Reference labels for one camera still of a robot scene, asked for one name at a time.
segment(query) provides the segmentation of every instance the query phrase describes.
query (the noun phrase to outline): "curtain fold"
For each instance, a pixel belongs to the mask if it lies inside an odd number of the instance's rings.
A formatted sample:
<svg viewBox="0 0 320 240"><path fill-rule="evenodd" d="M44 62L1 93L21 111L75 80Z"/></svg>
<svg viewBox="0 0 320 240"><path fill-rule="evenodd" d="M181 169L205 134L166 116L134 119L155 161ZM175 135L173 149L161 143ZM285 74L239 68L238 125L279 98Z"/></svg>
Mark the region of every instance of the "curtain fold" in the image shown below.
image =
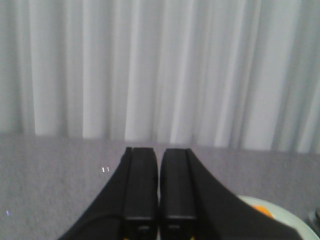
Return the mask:
<svg viewBox="0 0 320 240"><path fill-rule="evenodd" d="M0 0L0 132L320 153L318 0Z"/></svg>

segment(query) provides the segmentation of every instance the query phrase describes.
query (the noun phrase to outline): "sheer curtain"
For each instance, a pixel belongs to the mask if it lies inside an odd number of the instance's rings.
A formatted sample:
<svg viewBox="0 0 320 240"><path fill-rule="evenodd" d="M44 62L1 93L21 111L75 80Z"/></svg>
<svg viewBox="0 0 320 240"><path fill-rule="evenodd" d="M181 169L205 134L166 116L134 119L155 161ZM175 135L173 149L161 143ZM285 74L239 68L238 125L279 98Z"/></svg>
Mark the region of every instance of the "sheer curtain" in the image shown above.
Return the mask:
<svg viewBox="0 0 320 240"><path fill-rule="evenodd" d="M0 132L320 153L319 0L0 0Z"/></svg>

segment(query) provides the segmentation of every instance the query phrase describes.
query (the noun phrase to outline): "black object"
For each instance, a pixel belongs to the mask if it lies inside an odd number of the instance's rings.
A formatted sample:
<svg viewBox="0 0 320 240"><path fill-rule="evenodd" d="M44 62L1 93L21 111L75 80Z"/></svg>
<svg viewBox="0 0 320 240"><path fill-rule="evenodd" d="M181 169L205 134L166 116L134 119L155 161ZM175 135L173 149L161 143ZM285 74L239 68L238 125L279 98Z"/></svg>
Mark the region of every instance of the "black object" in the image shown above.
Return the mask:
<svg viewBox="0 0 320 240"><path fill-rule="evenodd" d="M190 240L197 219L184 149L167 149L160 170L160 234L163 240Z"/></svg>
<svg viewBox="0 0 320 240"><path fill-rule="evenodd" d="M308 214L309 225L320 238L320 207Z"/></svg>
<svg viewBox="0 0 320 240"><path fill-rule="evenodd" d="M121 223L132 149L127 147L108 183L59 240L120 240Z"/></svg>
<svg viewBox="0 0 320 240"><path fill-rule="evenodd" d="M186 150L198 217L197 240L302 240L297 231L265 216L218 182Z"/></svg>
<svg viewBox="0 0 320 240"><path fill-rule="evenodd" d="M154 240L158 168L151 148L127 147L111 179L59 240Z"/></svg>
<svg viewBox="0 0 320 240"><path fill-rule="evenodd" d="M155 240L158 223L158 165L152 148L134 148L128 177L123 218L130 240Z"/></svg>

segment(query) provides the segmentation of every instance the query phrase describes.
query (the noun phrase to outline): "gray carpet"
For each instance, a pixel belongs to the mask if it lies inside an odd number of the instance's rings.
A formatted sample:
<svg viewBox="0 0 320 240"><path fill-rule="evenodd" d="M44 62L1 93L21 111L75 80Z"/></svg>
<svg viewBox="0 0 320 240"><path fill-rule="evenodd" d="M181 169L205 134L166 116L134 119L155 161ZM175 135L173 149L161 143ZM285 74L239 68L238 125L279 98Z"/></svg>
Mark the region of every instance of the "gray carpet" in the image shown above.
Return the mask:
<svg viewBox="0 0 320 240"><path fill-rule="evenodd" d="M56 240L106 184L126 146L153 147L159 164L166 148L190 147L235 194L272 202L303 220L320 206L315 154L0 134L0 239Z"/></svg>

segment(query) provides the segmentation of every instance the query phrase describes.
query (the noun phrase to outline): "orange object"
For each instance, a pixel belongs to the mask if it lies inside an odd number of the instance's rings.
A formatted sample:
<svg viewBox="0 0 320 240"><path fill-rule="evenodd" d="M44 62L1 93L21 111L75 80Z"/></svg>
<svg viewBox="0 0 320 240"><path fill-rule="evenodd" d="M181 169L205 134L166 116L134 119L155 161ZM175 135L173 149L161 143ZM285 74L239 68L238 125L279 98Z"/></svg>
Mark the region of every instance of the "orange object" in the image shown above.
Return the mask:
<svg viewBox="0 0 320 240"><path fill-rule="evenodd" d="M271 214L271 212L268 211L268 209L266 209L266 207L264 207L262 205L253 205L252 207L255 210L258 210L260 213L263 213L264 215L274 219L274 216Z"/></svg>

